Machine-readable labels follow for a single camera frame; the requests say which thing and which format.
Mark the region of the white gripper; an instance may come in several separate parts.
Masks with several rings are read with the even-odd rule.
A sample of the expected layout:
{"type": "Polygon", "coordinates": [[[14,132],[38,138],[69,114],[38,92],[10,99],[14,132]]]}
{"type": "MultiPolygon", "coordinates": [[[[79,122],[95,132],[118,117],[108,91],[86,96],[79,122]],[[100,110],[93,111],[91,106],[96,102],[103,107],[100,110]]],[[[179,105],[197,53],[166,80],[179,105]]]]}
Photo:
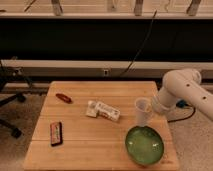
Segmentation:
{"type": "Polygon", "coordinates": [[[167,108],[159,102],[159,100],[156,96],[153,96],[151,98],[151,105],[152,105],[153,110],[156,113],[158,113],[159,115],[165,115],[166,114],[167,108]]]}

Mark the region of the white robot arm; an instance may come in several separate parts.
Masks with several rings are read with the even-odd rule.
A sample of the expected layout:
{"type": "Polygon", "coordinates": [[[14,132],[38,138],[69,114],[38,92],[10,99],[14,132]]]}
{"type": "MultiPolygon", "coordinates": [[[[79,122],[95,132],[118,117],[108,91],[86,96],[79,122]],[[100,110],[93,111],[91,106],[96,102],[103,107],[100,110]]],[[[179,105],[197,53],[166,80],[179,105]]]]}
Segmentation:
{"type": "Polygon", "coordinates": [[[213,94],[201,87],[201,74],[196,69],[167,72],[161,89],[152,97],[153,110],[160,114],[170,113],[179,100],[185,100],[213,121],[213,94]]]}

